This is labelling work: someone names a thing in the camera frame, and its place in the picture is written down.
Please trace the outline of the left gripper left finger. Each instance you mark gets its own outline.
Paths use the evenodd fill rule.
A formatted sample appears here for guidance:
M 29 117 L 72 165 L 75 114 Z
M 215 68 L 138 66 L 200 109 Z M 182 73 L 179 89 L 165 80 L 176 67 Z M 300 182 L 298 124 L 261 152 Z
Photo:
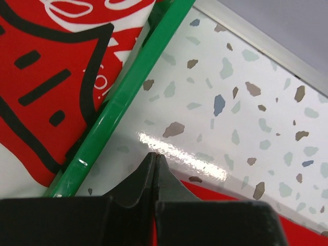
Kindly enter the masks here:
M 1 200 L 1 245 L 147 245 L 156 154 L 102 196 Z

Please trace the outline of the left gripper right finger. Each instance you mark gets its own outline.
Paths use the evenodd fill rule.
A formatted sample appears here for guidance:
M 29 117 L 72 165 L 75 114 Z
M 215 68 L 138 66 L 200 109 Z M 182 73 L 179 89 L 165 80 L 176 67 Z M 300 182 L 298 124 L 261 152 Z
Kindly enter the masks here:
M 287 245 L 276 212 L 261 201 L 203 201 L 156 158 L 158 245 Z

